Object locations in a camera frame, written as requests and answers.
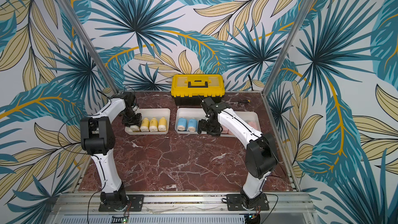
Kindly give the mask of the blue pencil sharpener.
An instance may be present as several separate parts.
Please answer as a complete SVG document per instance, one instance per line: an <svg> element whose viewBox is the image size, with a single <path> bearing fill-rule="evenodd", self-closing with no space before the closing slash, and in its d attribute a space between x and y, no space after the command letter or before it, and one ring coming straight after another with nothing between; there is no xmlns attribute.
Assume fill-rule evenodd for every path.
<svg viewBox="0 0 398 224"><path fill-rule="evenodd" d="M186 131L188 121L186 118L179 118L177 121L177 130L178 131Z"/></svg>
<svg viewBox="0 0 398 224"><path fill-rule="evenodd" d="M197 127L198 127L198 121L194 118L190 119L188 121L188 127L187 130L189 132L196 132L197 131Z"/></svg>

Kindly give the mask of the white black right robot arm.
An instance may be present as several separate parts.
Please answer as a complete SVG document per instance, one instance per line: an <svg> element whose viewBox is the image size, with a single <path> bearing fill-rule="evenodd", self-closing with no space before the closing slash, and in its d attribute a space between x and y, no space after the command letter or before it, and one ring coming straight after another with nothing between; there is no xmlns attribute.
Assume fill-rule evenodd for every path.
<svg viewBox="0 0 398 224"><path fill-rule="evenodd" d="M208 135L220 136L225 127L245 148L248 175L240 191L241 205L247 210L257 207L267 177L279 164L273 136L251 127L226 102L216 103L207 97L201 99L201 107L206 118L198 122L198 134L204 131Z"/></svg>

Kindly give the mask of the pink pencil sharpener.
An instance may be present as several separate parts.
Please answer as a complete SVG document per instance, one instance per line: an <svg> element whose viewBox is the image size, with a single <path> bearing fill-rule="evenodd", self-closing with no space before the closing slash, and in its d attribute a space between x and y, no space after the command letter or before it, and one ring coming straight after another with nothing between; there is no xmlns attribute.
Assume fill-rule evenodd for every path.
<svg viewBox="0 0 398 224"><path fill-rule="evenodd" d="M222 134L228 134L229 133L229 129L225 126L222 126Z"/></svg>
<svg viewBox="0 0 398 224"><path fill-rule="evenodd" d="M257 124L256 124L254 121L250 121L250 122L248 122L248 124L249 124L252 128L254 128L255 130L258 130L258 126L257 126Z"/></svg>

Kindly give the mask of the yellow pencil sharpener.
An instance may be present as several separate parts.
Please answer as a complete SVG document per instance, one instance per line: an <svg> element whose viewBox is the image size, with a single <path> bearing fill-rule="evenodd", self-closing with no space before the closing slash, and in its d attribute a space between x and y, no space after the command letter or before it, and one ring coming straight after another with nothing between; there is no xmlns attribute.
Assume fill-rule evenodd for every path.
<svg viewBox="0 0 398 224"><path fill-rule="evenodd" d="M158 122L158 130L160 132L165 132L167 131L167 119L165 117L162 117L159 122Z"/></svg>
<svg viewBox="0 0 398 224"><path fill-rule="evenodd" d="M130 130L132 131L132 132L140 132L141 130L140 130L140 127L138 126L138 125L131 125L130 126Z"/></svg>
<svg viewBox="0 0 398 224"><path fill-rule="evenodd" d="M150 132L158 132L158 120L156 118L152 118L149 122L149 131Z"/></svg>
<svg viewBox="0 0 398 224"><path fill-rule="evenodd" d="M143 118L141 121L141 125L140 125L140 131L141 132L149 132L149 119L148 118Z"/></svg>

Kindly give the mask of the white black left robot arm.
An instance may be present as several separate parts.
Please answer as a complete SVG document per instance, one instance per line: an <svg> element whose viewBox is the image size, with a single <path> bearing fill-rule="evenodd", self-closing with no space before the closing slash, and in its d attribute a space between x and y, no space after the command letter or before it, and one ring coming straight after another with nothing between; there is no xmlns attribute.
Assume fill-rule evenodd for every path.
<svg viewBox="0 0 398 224"><path fill-rule="evenodd" d="M128 197L114 160L116 136L112 122L118 115L131 125L137 120L134 91L113 95L97 113L80 120L81 146L96 165L101 180L100 200L106 210L121 212L128 206Z"/></svg>

